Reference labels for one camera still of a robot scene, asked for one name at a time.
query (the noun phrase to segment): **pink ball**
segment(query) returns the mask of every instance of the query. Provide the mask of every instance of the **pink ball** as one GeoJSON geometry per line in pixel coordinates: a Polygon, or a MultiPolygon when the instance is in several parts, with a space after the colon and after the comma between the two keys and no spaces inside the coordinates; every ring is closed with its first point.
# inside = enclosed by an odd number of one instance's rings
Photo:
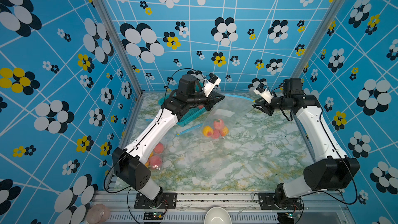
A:
{"type": "Polygon", "coordinates": [[[158,143],[155,148],[153,149],[154,153],[160,154],[164,151],[164,146],[162,143],[158,143]]]}
{"type": "Polygon", "coordinates": [[[158,155],[154,155],[149,158],[149,164],[151,167],[160,169],[162,167],[162,163],[163,163],[162,158],[159,157],[158,155]]]}

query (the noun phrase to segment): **white label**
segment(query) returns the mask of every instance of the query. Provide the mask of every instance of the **white label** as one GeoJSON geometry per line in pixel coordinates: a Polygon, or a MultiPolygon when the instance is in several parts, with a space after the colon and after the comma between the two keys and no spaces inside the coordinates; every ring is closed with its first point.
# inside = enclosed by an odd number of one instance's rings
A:
{"type": "Polygon", "coordinates": [[[200,151],[207,152],[214,149],[214,145],[212,141],[206,143],[200,143],[200,151]]]}
{"type": "Polygon", "coordinates": [[[234,115],[234,114],[235,114],[235,112],[231,112],[231,111],[224,110],[224,109],[217,109],[217,110],[214,112],[214,115],[224,115],[224,116],[226,116],[226,117],[231,117],[231,116],[234,115]]]}

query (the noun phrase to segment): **clear plastic bag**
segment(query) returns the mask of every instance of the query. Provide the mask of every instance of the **clear plastic bag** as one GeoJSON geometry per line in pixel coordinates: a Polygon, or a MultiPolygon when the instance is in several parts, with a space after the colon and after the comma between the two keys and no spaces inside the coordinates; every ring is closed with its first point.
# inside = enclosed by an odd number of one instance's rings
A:
{"type": "Polygon", "coordinates": [[[192,138],[182,144],[185,158],[198,178],[214,177],[216,180],[216,174],[231,164],[224,142],[235,123],[253,108],[252,104],[252,99],[225,94],[225,98],[211,110],[202,128],[192,131],[192,138]]]}

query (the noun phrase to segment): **white bowl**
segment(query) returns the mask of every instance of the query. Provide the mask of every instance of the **white bowl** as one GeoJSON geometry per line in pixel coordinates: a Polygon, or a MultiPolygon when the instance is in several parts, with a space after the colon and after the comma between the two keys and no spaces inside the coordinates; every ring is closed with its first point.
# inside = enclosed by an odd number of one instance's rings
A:
{"type": "Polygon", "coordinates": [[[231,224],[228,212],[222,207],[211,208],[205,216],[205,224],[231,224]]]}

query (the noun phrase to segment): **ventilation grille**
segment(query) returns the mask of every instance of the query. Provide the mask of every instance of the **ventilation grille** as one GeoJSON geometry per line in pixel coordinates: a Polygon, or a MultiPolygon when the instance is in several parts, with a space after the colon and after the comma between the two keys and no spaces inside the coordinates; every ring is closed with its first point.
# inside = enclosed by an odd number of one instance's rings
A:
{"type": "MultiPolygon", "coordinates": [[[[142,214],[133,214],[134,218],[142,223],[142,214]]],[[[168,212],[162,223],[203,223],[205,221],[206,213],[188,212],[168,212]]],[[[277,213],[230,213],[232,223],[279,223],[277,213]]],[[[132,223],[135,222],[131,215],[127,212],[112,212],[107,223],[132,223]]],[[[145,223],[159,222],[146,220],[145,223]]]]}

